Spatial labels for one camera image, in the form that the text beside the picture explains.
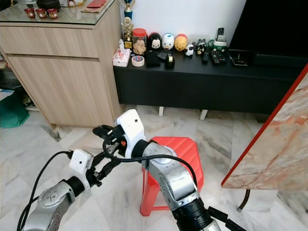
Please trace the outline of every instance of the tape roll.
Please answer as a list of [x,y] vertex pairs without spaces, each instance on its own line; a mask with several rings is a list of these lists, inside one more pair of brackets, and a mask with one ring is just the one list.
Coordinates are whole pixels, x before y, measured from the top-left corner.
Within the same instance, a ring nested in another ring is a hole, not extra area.
[[135,55],[131,58],[131,64],[133,64],[133,66],[143,66],[144,58],[140,55]]

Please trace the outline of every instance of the red plastic stool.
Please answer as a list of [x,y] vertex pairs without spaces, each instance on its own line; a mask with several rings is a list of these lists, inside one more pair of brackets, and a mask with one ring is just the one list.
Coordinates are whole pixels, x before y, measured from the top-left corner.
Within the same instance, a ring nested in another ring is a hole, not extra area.
[[[203,187],[204,176],[196,143],[187,137],[154,137],[152,140],[160,145],[172,148],[179,158],[192,166],[197,177],[197,188],[200,192]],[[143,190],[140,213],[147,217],[153,210],[169,210],[168,206],[153,206],[157,193],[160,191],[159,184],[148,171],[144,169],[142,171]]]

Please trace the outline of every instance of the wooden cabinet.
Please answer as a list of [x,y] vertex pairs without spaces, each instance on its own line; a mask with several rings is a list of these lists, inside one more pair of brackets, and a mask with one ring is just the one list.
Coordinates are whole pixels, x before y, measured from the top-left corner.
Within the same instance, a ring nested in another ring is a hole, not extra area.
[[4,23],[0,13],[0,51],[48,122],[112,125],[123,112],[112,66],[121,35],[118,1],[107,1],[99,14],[79,12],[76,23],[69,8],[61,9],[63,23],[29,21],[19,4],[7,9],[21,12],[16,21]]

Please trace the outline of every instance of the green bag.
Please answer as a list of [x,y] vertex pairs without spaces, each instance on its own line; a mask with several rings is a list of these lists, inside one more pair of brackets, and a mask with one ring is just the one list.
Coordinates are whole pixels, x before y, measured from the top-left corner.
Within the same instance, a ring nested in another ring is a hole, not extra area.
[[0,101],[0,127],[21,126],[29,117],[28,111],[18,97],[17,92]]

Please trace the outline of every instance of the trophy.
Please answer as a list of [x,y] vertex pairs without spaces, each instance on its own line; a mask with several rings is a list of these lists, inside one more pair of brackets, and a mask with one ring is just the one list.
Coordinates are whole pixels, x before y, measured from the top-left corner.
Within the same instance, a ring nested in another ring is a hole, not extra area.
[[124,30],[124,47],[127,49],[132,49],[132,33],[134,24],[131,22],[130,17],[125,17],[121,25]]
[[130,19],[132,19],[133,11],[131,10],[131,7],[135,4],[135,1],[136,0],[121,0],[121,3],[125,7],[125,10],[124,10],[125,17],[129,17]]

